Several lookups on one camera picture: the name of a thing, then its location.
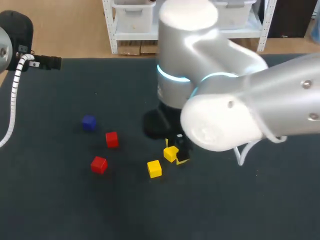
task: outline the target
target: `red cube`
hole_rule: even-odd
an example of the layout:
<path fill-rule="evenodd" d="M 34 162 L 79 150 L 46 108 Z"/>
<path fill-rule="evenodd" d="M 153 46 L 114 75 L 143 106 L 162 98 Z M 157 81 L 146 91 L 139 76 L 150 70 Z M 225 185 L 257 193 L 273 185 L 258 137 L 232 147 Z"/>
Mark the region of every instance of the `red cube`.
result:
<path fill-rule="evenodd" d="M 117 148 L 119 147 L 119 142 L 118 142 L 118 134 L 117 132 L 108 132 L 105 134 L 106 138 L 106 145 L 108 148 Z"/>
<path fill-rule="evenodd" d="M 103 157 L 96 156 L 91 163 L 91 170 L 96 174 L 104 174 L 108 167 L 107 159 Z"/>

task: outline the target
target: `wooden floor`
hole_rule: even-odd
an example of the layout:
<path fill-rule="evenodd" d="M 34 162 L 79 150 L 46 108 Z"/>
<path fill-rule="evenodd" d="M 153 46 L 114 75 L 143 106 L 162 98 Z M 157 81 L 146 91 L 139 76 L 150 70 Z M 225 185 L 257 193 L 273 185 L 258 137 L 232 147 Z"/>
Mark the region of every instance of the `wooden floor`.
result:
<path fill-rule="evenodd" d="M 15 10 L 34 25 L 32 49 L 62 58 L 115 58 L 111 54 L 102 0 L 0 0 L 0 12 Z M 256 39 L 236 43 L 257 49 Z M 320 53 L 309 37 L 269 39 L 262 54 Z M 0 75 L 0 84 L 6 73 Z"/>

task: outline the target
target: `black cabinet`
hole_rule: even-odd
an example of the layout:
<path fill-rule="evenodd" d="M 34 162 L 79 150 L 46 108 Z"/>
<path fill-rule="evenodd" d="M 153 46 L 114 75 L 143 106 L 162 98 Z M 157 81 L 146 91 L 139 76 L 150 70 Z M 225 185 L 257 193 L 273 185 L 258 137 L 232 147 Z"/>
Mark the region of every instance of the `black cabinet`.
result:
<path fill-rule="evenodd" d="M 277 0 L 268 37 L 303 38 L 316 4 L 317 0 Z"/>

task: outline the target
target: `blue cube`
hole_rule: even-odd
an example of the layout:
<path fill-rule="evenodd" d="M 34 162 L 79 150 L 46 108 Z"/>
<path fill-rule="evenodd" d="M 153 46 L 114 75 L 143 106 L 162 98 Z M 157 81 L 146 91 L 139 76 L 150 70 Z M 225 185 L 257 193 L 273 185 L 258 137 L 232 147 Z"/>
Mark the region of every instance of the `blue cube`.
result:
<path fill-rule="evenodd" d="M 94 116 L 85 115 L 82 119 L 83 130 L 92 132 L 96 129 L 97 121 Z"/>

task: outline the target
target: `yellow cube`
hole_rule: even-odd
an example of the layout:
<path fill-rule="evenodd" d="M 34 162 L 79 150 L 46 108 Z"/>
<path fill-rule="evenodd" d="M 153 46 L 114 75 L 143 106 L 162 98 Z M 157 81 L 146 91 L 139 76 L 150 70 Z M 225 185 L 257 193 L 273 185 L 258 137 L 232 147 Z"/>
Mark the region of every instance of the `yellow cube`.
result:
<path fill-rule="evenodd" d="M 162 169 L 161 169 L 159 160 L 150 161 L 148 162 L 147 165 L 148 165 L 148 171 L 151 179 L 160 177 L 162 175 Z"/>
<path fill-rule="evenodd" d="M 175 146 L 166 147 L 163 150 L 163 156 L 165 159 L 167 159 L 170 163 L 172 163 L 177 158 L 177 153 L 179 152 L 179 149 Z"/>

